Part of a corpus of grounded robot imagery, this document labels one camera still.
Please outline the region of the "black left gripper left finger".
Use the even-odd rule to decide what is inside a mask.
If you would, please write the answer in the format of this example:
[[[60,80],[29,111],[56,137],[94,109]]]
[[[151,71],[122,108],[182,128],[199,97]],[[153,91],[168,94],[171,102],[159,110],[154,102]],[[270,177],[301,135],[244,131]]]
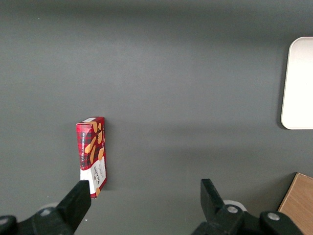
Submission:
[[[91,206],[89,181],[79,181],[54,207],[45,207],[18,222],[13,215],[0,217],[2,235],[73,235]]]

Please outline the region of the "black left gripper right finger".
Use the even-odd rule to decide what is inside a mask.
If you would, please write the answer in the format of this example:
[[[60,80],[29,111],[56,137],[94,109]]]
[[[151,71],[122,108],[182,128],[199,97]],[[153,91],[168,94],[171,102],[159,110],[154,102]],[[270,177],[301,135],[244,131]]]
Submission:
[[[210,179],[201,180],[201,207],[206,221],[194,235],[301,235],[285,214],[264,211],[255,217],[235,204],[226,204]]]

